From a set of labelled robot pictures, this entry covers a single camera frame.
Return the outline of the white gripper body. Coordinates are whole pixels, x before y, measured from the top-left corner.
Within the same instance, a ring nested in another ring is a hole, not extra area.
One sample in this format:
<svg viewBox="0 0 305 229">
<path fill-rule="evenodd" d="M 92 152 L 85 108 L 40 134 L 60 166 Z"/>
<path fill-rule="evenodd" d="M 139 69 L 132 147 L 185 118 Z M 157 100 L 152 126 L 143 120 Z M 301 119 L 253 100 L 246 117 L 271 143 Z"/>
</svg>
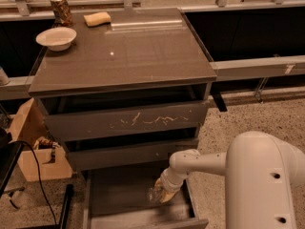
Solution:
<svg viewBox="0 0 305 229">
<path fill-rule="evenodd" d="M 163 184 L 163 187 L 168 192 L 177 192 L 184 182 L 184 178 L 180 174 L 173 171 L 171 168 L 167 168 L 162 172 L 160 180 Z"/>
</svg>

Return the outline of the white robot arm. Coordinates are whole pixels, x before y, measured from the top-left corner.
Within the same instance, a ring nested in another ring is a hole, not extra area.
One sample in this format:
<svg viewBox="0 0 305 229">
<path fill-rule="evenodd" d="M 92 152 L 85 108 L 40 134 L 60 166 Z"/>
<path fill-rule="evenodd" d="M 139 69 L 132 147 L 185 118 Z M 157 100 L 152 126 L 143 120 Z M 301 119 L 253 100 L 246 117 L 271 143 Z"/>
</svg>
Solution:
<svg viewBox="0 0 305 229">
<path fill-rule="evenodd" d="M 305 183 L 305 154 L 273 135 L 249 131 L 224 153 L 175 152 L 155 182 L 164 203 L 193 172 L 225 178 L 226 229 L 296 229 L 291 189 Z"/>
</svg>

